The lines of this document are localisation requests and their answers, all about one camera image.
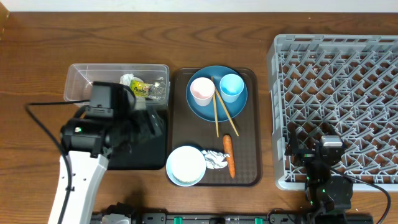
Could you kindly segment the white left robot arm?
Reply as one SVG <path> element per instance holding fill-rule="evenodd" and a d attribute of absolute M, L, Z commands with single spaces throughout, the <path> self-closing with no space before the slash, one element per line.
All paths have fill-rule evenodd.
<path fill-rule="evenodd" d="M 60 174 L 49 223 L 89 223 L 107 170 L 159 170 L 165 165 L 167 118 L 153 108 L 74 116 L 61 128 Z"/>

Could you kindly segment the wooden chopstick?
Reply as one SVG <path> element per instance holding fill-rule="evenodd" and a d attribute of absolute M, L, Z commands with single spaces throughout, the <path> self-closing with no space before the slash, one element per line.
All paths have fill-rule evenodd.
<path fill-rule="evenodd" d="M 234 124 L 234 122 L 233 122 L 233 120 L 232 120 L 232 118 L 231 118 L 231 116 L 230 116 L 230 114 L 229 114 L 229 112 L 228 112 L 228 109 L 226 108 L 225 103 L 224 103 L 224 101 L 223 101 L 221 95 L 219 94 L 217 88 L 215 88 L 215 93 L 216 93 L 218 99 L 220 100 L 220 103 L 221 103 L 221 105 L 222 105 L 222 107 L 223 107 L 223 109 L 224 109 L 224 112 L 226 113 L 226 115 L 227 115 L 227 117 L 228 117 L 228 120 L 229 120 L 229 122 L 230 122 L 232 128 L 234 129 L 234 132 L 235 132 L 236 135 L 239 137 L 238 130 L 236 129 L 235 124 Z"/>
<path fill-rule="evenodd" d="M 217 105 L 216 105 L 216 87 L 214 84 L 214 78 L 211 77 L 211 81 L 213 82 L 214 86 L 214 94 L 213 94 L 213 109 L 214 109 L 214 116 L 215 116 L 215 127 L 216 127 L 216 136 L 219 137 L 219 127 L 218 127 L 218 113 L 217 113 Z"/>

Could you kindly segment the pink cup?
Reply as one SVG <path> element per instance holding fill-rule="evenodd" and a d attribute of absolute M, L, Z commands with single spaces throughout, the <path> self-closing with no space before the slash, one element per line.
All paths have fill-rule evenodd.
<path fill-rule="evenodd" d="M 207 106 L 215 94 L 215 85 L 209 78 L 196 78 L 190 85 L 190 93 L 197 105 Z"/>

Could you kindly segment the white paper ball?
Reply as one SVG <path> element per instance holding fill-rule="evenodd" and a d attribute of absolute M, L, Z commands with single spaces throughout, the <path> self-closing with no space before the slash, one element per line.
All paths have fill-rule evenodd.
<path fill-rule="evenodd" d="M 207 169 L 222 169 L 228 165 L 226 159 L 229 157 L 229 154 L 207 150 L 202 150 L 201 153 L 205 158 Z"/>

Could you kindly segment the clear plastic bin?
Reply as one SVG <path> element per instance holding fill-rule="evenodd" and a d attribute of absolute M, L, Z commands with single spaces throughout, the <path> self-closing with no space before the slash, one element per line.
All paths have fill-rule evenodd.
<path fill-rule="evenodd" d="M 169 102 L 169 67 L 164 64 L 146 63 L 76 63 L 69 67 L 65 84 L 64 100 L 78 101 L 90 98 L 93 82 L 119 83 L 124 74 L 132 73 L 144 83 L 161 82 L 166 86 L 163 100 L 146 99 L 146 108 L 158 110 L 168 108 Z"/>

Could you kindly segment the green foil snack wrapper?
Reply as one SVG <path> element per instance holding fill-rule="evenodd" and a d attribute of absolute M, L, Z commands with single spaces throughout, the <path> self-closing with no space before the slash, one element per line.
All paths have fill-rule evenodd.
<path fill-rule="evenodd" d="M 166 96 L 166 86 L 161 82 L 144 83 L 133 80 L 130 84 L 130 89 L 136 96 L 155 101 L 163 100 Z"/>

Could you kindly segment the crumpled white paper napkin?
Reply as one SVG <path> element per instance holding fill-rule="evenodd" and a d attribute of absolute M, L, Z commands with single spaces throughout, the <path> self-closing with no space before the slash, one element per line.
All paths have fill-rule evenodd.
<path fill-rule="evenodd" d="M 131 82 L 135 80 L 137 82 L 143 82 L 142 79 L 135 77 L 132 73 L 124 74 L 120 78 L 120 84 L 130 86 Z M 136 104 L 134 107 L 135 110 L 145 110 L 146 109 L 146 99 L 144 97 L 137 96 Z"/>

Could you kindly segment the brown serving tray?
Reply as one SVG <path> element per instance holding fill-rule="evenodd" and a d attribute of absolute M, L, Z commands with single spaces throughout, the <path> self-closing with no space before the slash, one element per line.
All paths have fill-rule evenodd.
<path fill-rule="evenodd" d="M 248 89 L 248 99 L 244 109 L 232 118 L 239 137 L 234 132 L 219 100 L 216 100 L 219 137 L 216 136 L 215 122 L 201 119 L 190 109 L 186 99 L 187 84 L 193 74 L 200 69 L 182 68 L 171 77 L 168 151 L 172 152 L 180 146 L 193 146 L 221 152 L 223 136 L 228 134 L 232 139 L 235 178 L 230 176 L 228 168 L 208 169 L 199 181 L 199 186 L 250 187 L 256 185 L 262 177 L 257 79 L 248 68 L 232 69 L 243 76 Z"/>

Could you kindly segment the light blue cup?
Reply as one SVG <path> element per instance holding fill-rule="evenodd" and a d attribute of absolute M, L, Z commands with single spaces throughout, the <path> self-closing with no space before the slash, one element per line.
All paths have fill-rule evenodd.
<path fill-rule="evenodd" d="M 235 102 L 244 90 L 244 81 L 237 74 L 227 74 L 220 80 L 221 97 L 227 103 Z"/>

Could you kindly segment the light blue bowl of rice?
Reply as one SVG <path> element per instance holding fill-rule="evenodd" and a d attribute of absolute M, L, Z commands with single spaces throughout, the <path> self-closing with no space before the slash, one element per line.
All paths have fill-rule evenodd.
<path fill-rule="evenodd" d="M 174 149 L 167 158 L 166 173 L 178 186 L 193 186 L 205 175 L 204 155 L 193 146 L 181 146 Z"/>

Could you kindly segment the black plastic bin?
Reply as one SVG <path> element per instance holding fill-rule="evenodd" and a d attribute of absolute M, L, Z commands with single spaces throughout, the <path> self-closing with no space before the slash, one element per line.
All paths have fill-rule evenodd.
<path fill-rule="evenodd" d="M 109 170 L 159 170 L 163 168 L 167 149 L 167 117 L 157 111 L 165 121 L 165 136 L 141 145 L 126 144 L 110 157 Z"/>

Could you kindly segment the grey dishwasher rack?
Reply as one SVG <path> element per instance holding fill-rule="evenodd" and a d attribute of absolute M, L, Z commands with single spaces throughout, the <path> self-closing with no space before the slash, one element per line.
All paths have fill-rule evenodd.
<path fill-rule="evenodd" d="M 280 34 L 267 54 L 274 179 L 302 190 L 306 173 L 285 155 L 290 128 L 308 149 L 330 126 L 346 144 L 335 169 L 356 191 L 397 190 L 397 37 Z"/>

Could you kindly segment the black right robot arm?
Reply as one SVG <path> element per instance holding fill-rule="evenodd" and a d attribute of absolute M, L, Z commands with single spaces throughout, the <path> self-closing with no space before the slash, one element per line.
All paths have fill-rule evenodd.
<path fill-rule="evenodd" d="M 346 223 L 345 211 L 351 208 L 353 182 L 341 175 L 333 176 L 331 167 L 345 152 L 345 144 L 331 129 L 309 148 L 299 144 L 296 127 L 289 129 L 286 156 L 293 157 L 295 166 L 306 170 L 305 196 L 312 208 L 303 219 L 307 223 Z"/>

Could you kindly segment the orange carrot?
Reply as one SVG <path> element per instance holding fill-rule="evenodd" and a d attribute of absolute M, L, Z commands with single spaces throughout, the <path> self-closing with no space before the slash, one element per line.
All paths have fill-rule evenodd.
<path fill-rule="evenodd" d="M 236 170 L 234 163 L 233 143 L 230 135 L 223 136 L 223 149 L 224 153 L 228 155 L 226 160 L 228 163 L 229 174 L 232 178 L 235 178 Z"/>

